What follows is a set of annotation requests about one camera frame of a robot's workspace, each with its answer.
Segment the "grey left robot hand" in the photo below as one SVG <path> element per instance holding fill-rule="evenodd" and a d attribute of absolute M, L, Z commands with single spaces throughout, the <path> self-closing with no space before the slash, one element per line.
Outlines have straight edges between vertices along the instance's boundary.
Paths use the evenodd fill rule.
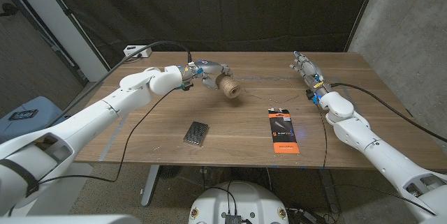
<path fill-rule="evenodd" d="M 200 80 L 208 89 L 218 89 L 217 78 L 212 75 L 233 76 L 232 70 L 226 64 L 213 61 L 198 60 L 190 62 L 186 66 L 178 66 L 182 74 L 182 84 L 179 89 L 188 91 L 193 86 L 193 80 Z"/>

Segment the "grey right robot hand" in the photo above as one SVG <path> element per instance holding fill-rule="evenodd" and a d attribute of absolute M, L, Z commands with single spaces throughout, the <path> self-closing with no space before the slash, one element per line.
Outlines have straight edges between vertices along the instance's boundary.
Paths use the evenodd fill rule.
<path fill-rule="evenodd" d="M 325 81 L 321 69 L 316 64 L 300 52 L 294 51 L 293 54 L 294 64 L 291 64 L 290 68 L 303 78 L 305 84 L 318 99 L 332 92 L 332 88 Z"/>

